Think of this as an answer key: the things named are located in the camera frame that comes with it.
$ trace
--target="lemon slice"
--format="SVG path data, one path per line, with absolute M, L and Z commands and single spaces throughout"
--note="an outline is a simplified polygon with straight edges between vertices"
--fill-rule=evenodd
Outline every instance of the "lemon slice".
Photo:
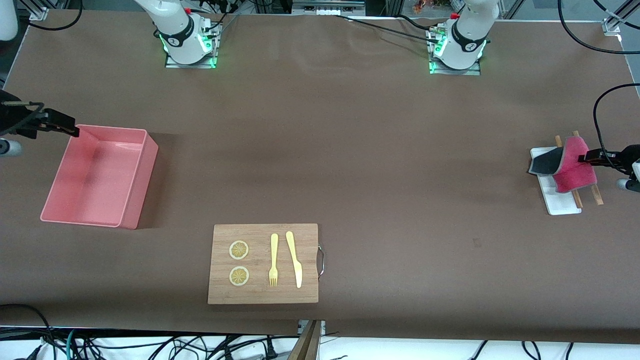
M 236 266 L 231 269 L 231 272 L 229 273 L 229 281 L 236 286 L 246 284 L 246 282 L 249 281 L 249 270 L 244 266 Z
M 234 241 L 229 247 L 229 255 L 236 260 L 244 259 L 248 253 L 249 245 L 242 240 Z

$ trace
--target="pink towel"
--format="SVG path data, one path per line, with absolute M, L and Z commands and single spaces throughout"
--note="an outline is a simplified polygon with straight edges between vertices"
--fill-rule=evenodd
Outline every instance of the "pink towel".
M 560 169 L 553 175 L 557 192 L 568 193 L 598 183 L 591 164 L 578 162 L 578 156 L 585 155 L 587 151 L 589 147 L 581 137 L 571 136 L 566 139 Z

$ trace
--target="pink plastic bin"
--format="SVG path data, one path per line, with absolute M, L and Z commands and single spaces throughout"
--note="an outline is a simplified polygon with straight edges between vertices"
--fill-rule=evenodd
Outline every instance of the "pink plastic bin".
M 40 219 L 66 224 L 138 226 L 158 145 L 146 130 L 78 125 Z

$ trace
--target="tabletop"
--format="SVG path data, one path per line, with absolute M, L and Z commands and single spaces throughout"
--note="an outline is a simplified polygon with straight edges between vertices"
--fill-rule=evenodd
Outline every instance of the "tabletop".
M 620 48 L 599 24 L 571 26 Z M 582 214 L 552 217 L 527 173 L 554 135 L 598 147 L 593 103 L 631 82 L 624 57 L 556 22 L 498 22 L 481 76 L 434 75 L 420 40 L 247 15 L 217 69 L 165 69 L 153 30 L 145 13 L 91 11 L 29 29 L 7 91 L 79 124 L 146 129 L 159 154 L 135 231 L 39 221 L 64 135 L 3 158 L 0 302 L 74 327 L 291 333 L 318 318 L 345 336 L 640 340 L 638 195 L 597 168 L 605 205 L 586 191 Z M 639 105 L 632 88 L 603 101 L 608 149 L 638 142 Z M 207 305 L 214 224 L 272 223 L 319 224 L 319 303 Z

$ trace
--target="knife handle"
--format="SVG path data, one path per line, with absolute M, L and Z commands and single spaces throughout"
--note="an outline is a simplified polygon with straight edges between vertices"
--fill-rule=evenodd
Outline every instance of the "knife handle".
M 298 258 L 296 257 L 296 242 L 295 240 L 293 240 L 293 233 L 290 231 L 287 231 L 285 235 L 287 237 L 287 244 L 289 245 L 289 251 L 291 251 L 291 259 L 295 263 L 298 261 Z
M 278 256 L 278 234 L 271 234 L 271 266 L 276 266 Z

